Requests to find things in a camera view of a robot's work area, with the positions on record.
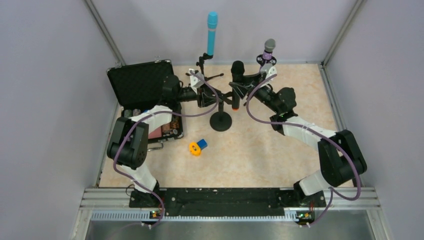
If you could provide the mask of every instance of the wall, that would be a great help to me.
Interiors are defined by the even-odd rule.
[[[210,62],[254,62],[269,38],[278,61],[322,61],[355,0],[93,0],[127,64],[155,56],[194,64],[207,48],[207,17],[218,12]]]
[[[68,239],[106,145],[115,60],[80,0],[2,1],[0,33],[0,239]]]
[[[328,66],[395,239],[422,239],[424,2],[370,0]]]

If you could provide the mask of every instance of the blue object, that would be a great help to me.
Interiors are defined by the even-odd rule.
[[[197,145],[200,147],[201,150],[205,149],[208,146],[208,144],[206,143],[204,139],[198,141]]]
[[[214,55],[215,48],[215,29],[218,25],[218,13],[216,11],[209,12],[207,16],[207,54]]]

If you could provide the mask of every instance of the gray floor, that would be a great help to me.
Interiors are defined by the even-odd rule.
[[[104,240],[129,224],[124,221],[92,221],[86,240]],[[318,225],[308,228],[284,222],[162,222],[152,230],[133,225],[113,240],[374,240],[365,211],[330,211]]]

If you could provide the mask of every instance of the case lid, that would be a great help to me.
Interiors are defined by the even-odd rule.
[[[116,98],[125,109],[153,108],[162,95],[163,79],[174,74],[170,60],[110,68],[107,77]]]

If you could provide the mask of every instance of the microphone head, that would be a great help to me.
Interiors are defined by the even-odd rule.
[[[271,53],[276,48],[276,41],[272,38],[266,40],[265,42],[265,51]]]
[[[243,75],[245,73],[245,64],[242,61],[235,61],[231,66],[231,74]]]
[[[209,12],[207,16],[207,27],[209,29],[216,29],[218,25],[218,13],[216,11]]]

